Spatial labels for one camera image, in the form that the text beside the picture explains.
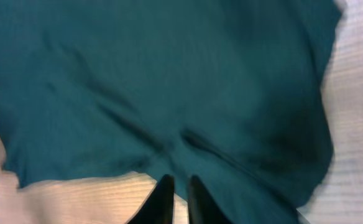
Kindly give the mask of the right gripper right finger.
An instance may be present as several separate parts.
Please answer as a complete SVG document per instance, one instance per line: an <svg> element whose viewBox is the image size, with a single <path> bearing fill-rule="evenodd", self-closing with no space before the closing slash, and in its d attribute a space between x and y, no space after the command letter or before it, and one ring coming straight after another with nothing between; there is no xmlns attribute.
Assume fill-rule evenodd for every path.
<svg viewBox="0 0 363 224"><path fill-rule="evenodd" d="M231 224L197 175L187 188L189 224Z"/></svg>

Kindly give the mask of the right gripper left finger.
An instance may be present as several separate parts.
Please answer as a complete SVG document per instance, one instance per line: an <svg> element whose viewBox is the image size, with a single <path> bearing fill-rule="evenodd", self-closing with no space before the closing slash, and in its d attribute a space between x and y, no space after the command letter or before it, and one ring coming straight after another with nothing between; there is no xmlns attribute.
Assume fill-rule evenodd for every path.
<svg viewBox="0 0 363 224"><path fill-rule="evenodd" d="M127 224L172 224L175 182L164 175Z"/></svg>

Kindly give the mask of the black t-shirt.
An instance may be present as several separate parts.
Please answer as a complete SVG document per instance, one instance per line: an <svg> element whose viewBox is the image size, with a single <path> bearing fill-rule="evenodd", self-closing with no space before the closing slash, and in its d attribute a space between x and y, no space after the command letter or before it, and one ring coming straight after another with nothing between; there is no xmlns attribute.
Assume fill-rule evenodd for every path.
<svg viewBox="0 0 363 224"><path fill-rule="evenodd" d="M0 1L0 135L21 187L201 179L233 223L298 223L333 144L330 0Z"/></svg>

